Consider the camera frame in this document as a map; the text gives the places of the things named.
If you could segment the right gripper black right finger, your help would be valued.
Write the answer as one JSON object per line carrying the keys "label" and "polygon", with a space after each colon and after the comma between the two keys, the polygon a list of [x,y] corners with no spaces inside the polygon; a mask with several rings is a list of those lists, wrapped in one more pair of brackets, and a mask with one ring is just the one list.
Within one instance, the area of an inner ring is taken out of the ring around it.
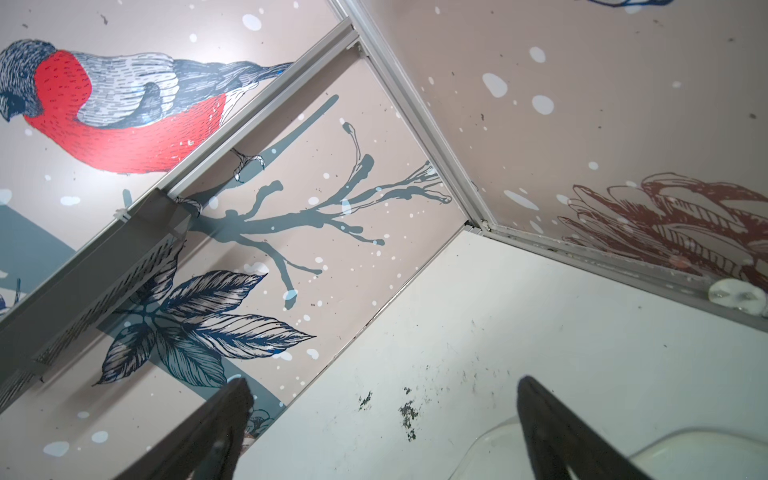
{"label": "right gripper black right finger", "polygon": [[531,376],[518,383],[517,412],[535,479],[649,480]]}

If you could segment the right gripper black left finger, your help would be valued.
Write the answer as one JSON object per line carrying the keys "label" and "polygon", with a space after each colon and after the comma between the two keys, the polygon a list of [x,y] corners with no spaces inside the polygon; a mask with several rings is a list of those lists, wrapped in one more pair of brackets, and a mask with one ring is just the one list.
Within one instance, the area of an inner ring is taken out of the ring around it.
{"label": "right gripper black left finger", "polygon": [[247,382],[228,382],[116,478],[231,479],[252,406]]}

